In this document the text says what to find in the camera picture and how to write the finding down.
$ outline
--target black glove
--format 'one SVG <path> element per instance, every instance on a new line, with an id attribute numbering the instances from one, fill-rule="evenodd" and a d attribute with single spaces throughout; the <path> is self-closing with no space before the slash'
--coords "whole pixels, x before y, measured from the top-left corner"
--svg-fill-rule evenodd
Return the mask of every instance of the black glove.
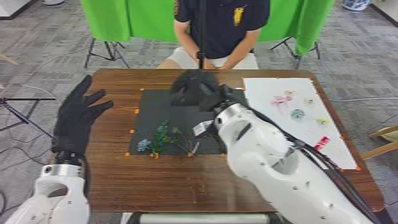
<path id="1" fill-rule="evenodd" d="M 230 98 L 232 90 L 225 85 L 218 86 L 211 72 L 187 70 L 173 81 L 170 93 L 171 106 L 198 106 L 200 111 L 211 111 Z"/>
<path id="2" fill-rule="evenodd" d="M 104 90 L 99 90 L 90 96 L 83 96 L 90 83 L 92 77 L 86 75 L 60 106 L 52 130 L 54 138 L 51 151 L 72 152 L 79 156 L 84 155 L 90 126 L 95 118 L 100 116 L 106 109 L 113 107 L 111 101 L 90 106 L 104 96 Z"/>
<path id="3" fill-rule="evenodd" d="M 187 70 L 177 77 L 170 86 L 170 105 L 198 106 L 205 94 L 211 94 L 216 88 L 218 82 L 214 74 L 202 70 Z"/>

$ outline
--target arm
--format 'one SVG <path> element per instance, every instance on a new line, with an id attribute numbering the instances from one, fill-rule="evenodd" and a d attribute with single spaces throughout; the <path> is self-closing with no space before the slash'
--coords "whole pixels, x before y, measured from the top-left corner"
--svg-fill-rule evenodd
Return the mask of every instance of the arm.
<path id="1" fill-rule="evenodd" d="M 251 30 L 251 31 L 246 31 L 244 33 L 244 38 L 232 50 L 232 54 L 227 58 L 227 62 L 221 66 L 219 69 L 232 69 L 235 64 L 239 63 L 239 61 L 243 60 L 253 46 L 255 46 L 255 41 L 257 41 L 257 37 L 259 37 L 259 31 L 260 29 L 257 30 Z"/>
<path id="2" fill-rule="evenodd" d="M 186 32 L 187 27 L 189 27 L 189 21 L 179 22 L 177 20 L 173 20 L 173 33 L 175 33 L 177 41 L 182 45 L 184 51 L 191 59 L 195 60 L 195 63 L 198 64 L 198 60 L 195 57 L 198 52 L 198 47 Z M 203 69 L 216 69 L 207 59 L 203 59 Z"/>

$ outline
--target person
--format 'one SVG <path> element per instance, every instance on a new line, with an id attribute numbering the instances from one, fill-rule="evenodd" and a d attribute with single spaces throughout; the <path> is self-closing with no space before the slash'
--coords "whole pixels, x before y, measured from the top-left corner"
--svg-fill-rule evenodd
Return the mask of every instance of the person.
<path id="1" fill-rule="evenodd" d="M 198 68 L 198 0 L 173 0 L 173 33 L 180 47 L 157 69 Z M 253 46 L 269 17 L 269 0 L 207 0 L 203 69 L 257 69 Z"/>

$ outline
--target chair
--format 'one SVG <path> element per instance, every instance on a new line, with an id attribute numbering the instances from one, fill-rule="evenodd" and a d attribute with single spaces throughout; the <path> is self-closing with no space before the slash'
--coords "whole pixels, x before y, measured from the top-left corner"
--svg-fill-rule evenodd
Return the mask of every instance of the chair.
<path id="1" fill-rule="evenodd" d="M 398 126 L 381 129 L 376 133 L 372 133 L 369 135 L 369 137 L 379 137 L 381 135 L 392 133 L 394 131 L 398 131 Z M 374 156 L 381 155 L 383 153 L 390 152 L 392 150 L 398 149 L 398 141 L 392 141 L 386 145 L 383 145 L 381 147 L 378 147 L 376 149 L 372 149 L 369 152 L 365 152 L 360 157 L 362 159 L 369 159 Z"/>

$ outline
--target gray carpet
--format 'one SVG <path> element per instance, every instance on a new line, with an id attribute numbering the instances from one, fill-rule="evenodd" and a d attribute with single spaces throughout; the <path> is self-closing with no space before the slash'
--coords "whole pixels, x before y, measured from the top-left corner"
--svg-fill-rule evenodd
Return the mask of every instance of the gray carpet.
<path id="1" fill-rule="evenodd" d="M 0 21 L 0 52 L 17 61 L 13 66 L 0 61 L 0 83 L 8 86 L 4 96 L 47 96 L 29 85 L 45 89 L 61 102 L 72 86 L 84 74 L 99 68 L 124 67 L 122 63 L 92 59 L 88 69 L 83 69 L 83 59 L 88 47 L 90 31 L 83 19 L 77 0 L 68 0 L 58 8 L 47 8 L 36 2 L 12 21 Z M 283 48 L 271 52 L 273 43 L 255 47 L 259 67 L 262 69 L 291 69 L 292 59 Z M 131 68 L 154 68 L 168 56 L 175 44 L 143 39 L 125 43 L 122 54 Z M 398 96 L 398 29 L 376 12 L 346 12 L 335 6 L 319 39 L 321 60 L 310 53 L 303 59 L 301 69 L 312 71 L 321 81 L 330 99 Z M 28 106 L 12 104 L 26 112 Z M 56 102 L 40 104 L 31 120 L 49 131 L 54 122 Z M 379 122 L 398 114 L 398 101 L 370 100 L 360 102 L 333 102 L 333 107 L 353 138 L 360 152 L 370 150 L 383 142 L 369 139 L 367 134 L 386 125 L 395 125 L 398 118 L 385 124 Z M 13 121 L 0 109 L 0 123 Z M 19 126 L 12 132 L 0 133 L 0 150 L 19 147 L 29 156 L 36 156 L 49 148 L 49 139 L 38 132 Z M 49 153 L 35 158 L 47 159 Z M 24 200 L 31 192 L 31 184 L 38 175 L 40 165 L 26 161 L 17 148 L 0 154 L 0 190 L 6 196 L 6 208 Z M 385 207 L 398 221 L 398 151 L 367 161 L 376 180 Z M 0 217 L 3 223 L 13 209 Z M 116 223 L 116 215 L 93 214 L 92 223 Z"/>

